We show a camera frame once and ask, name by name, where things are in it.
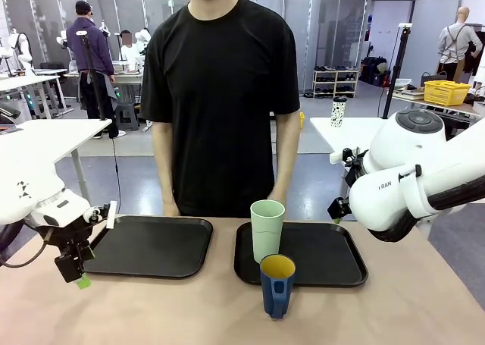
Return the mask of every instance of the purple jacket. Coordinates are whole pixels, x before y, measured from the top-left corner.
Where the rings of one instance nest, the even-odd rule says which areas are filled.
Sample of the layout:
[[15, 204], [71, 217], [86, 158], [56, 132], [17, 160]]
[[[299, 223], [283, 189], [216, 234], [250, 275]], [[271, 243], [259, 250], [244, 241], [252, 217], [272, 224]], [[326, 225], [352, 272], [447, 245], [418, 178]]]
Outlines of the purple jacket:
[[94, 68], [111, 76], [114, 74], [113, 62], [109, 52], [108, 44], [103, 32], [99, 30], [96, 25], [87, 17], [78, 17], [73, 25], [67, 28], [67, 47], [74, 53], [76, 59], [77, 70], [87, 70], [88, 62], [85, 57], [83, 44], [81, 38], [76, 35], [76, 32], [85, 30], [88, 32], [89, 47], [91, 49], [92, 63]]

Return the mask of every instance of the black t-shirt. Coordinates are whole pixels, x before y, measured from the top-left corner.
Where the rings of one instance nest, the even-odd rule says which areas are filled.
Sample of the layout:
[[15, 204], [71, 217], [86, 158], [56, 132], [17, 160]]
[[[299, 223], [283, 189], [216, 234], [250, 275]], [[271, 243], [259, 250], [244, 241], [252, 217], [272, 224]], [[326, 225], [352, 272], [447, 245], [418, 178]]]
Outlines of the black t-shirt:
[[295, 40], [273, 11], [239, 0], [198, 20], [184, 7], [153, 34], [141, 114], [173, 124], [181, 212], [246, 216], [274, 185], [269, 113], [298, 109]]

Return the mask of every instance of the shoe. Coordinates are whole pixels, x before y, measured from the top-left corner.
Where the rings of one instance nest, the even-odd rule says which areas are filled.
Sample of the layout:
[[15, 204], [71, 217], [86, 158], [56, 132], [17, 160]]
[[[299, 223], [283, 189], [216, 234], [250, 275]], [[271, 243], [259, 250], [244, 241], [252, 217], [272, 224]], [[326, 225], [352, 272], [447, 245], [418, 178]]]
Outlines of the shoe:
[[117, 135], [117, 136], [115, 136], [115, 137], [114, 137], [114, 138], [112, 138], [112, 139], [121, 138], [122, 136], [125, 136], [125, 135], [127, 135], [127, 132], [126, 132], [126, 131], [119, 130], [119, 131], [118, 131], [118, 135]]

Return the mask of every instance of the light green tumbler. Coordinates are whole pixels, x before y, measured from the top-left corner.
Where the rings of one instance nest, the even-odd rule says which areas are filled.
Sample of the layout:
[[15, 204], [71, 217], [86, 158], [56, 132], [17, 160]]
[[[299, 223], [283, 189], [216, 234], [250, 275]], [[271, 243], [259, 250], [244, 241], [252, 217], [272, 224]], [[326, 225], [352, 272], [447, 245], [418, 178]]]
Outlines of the light green tumbler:
[[256, 262], [278, 254], [285, 206], [278, 201], [262, 199], [251, 205], [252, 252]]

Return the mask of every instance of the person in white shirt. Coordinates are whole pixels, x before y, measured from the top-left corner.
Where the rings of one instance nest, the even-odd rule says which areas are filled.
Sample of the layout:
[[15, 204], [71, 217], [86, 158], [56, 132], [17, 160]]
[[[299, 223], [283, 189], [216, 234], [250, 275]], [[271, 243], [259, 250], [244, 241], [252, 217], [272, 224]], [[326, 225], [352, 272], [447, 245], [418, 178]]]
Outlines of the person in white shirt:
[[441, 58], [438, 72], [445, 71], [448, 81], [459, 81], [465, 65], [465, 53], [468, 50], [469, 42], [475, 45], [475, 52], [471, 54], [474, 58], [480, 54], [483, 48], [473, 27], [465, 25], [469, 14], [469, 8], [459, 8], [456, 23], [444, 28], [440, 34], [438, 52], [441, 54]]
[[128, 70], [134, 71], [136, 68], [136, 57], [139, 57], [138, 48], [133, 44], [131, 32], [129, 30], [123, 30], [120, 33], [121, 37], [121, 51], [120, 60], [128, 61]]

